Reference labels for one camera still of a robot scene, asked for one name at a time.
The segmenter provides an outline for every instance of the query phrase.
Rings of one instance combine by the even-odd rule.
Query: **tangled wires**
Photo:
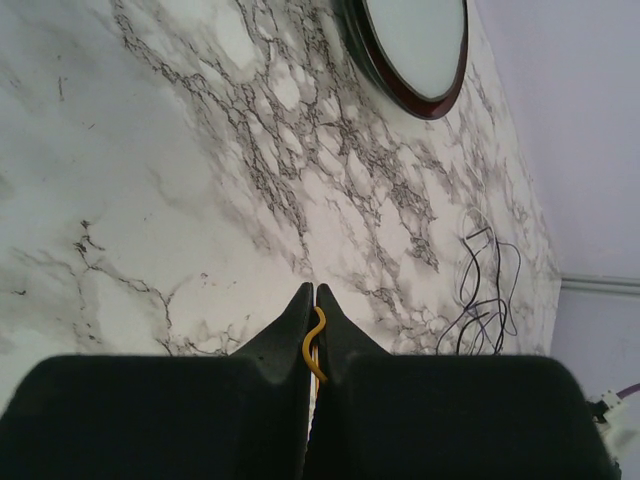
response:
[[[469,242],[481,235],[486,235],[487,241],[482,247],[474,250]],[[451,322],[438,339],[438,343],[436,344],[436,355],[442,353],[440,349],[443,339],[456,328],[459,329],[455,347],[456,355],[479,355],[481,353],[485,353],[483,348],[486,343],[490,345],[493,350],[493,354],[498,355],[504,347],[505,336],[509,335],[515,337],[518,335],[518,328],[513,320],[511,301],[518,283],[518,276],[520,275],[522,256],[515,245],[499,241],[496,238],[493,228],[490,226],[484,227],[470,235],[462,237],[461,241],[470,257],[466,264],[466,268],[464,269],[462,282],[457,292],[460,305],[462,305],[462,313],[460,313],[458,318]],[[489,275],[486,281],[493,283],[493,289],[491,290],[495,291],[495,296],[493,298],[480,300],[478,297],[483,272],[478,256],[488,247],[491,247],[493,250],[496,270],[495,273]],[[502,250],[505,247],[512,249],[518,258],[518,268],[516,270],[513,285],[506,297],[503,295],[502,285],[500,283],[501,269],[503,267]],[[466,301],[464,300],[464,297],[468,294],[465,294],[465,292],[471,292]]]

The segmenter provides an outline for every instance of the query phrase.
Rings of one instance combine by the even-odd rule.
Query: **white wall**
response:
[[[551,355],[587,396],[640,382],[640,299],[563,290]],[[629,421],[640,428],[640,393],[628,402]],[[640,443],[633,447],[621,462],[623,479],[640,479]]]
[[[477,5],[562,270],[640,278],[640,1]]]

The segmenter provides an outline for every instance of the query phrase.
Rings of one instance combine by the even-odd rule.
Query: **white connector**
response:
[[[602,415],[605,421],[596,423],[598,431],[611,458],[619,462],[640,435],[640,430],[625,425],[624,412],[629,405],[615,392],[608,390],[598,401],[606,405],[606,411]]]

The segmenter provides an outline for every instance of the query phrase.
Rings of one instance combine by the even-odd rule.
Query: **marble wall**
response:
[[[558,269],[473,3],[430,123],[339,26],[326,0],[0,0],[0,404],[58,353],[228,354],[306,280],[433,353],[474,207],[522,252],[506,351],[548,352]]]

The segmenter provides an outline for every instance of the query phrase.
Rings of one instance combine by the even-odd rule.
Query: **purple wire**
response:
[[[640,383],[636,383],[635,385],[631,385],[630,387],[625,388],[624,390],[620,390],[618,392],[618,396],[620,398],[627,398],[629,395],[633,395],[634,393],[640,392]]]

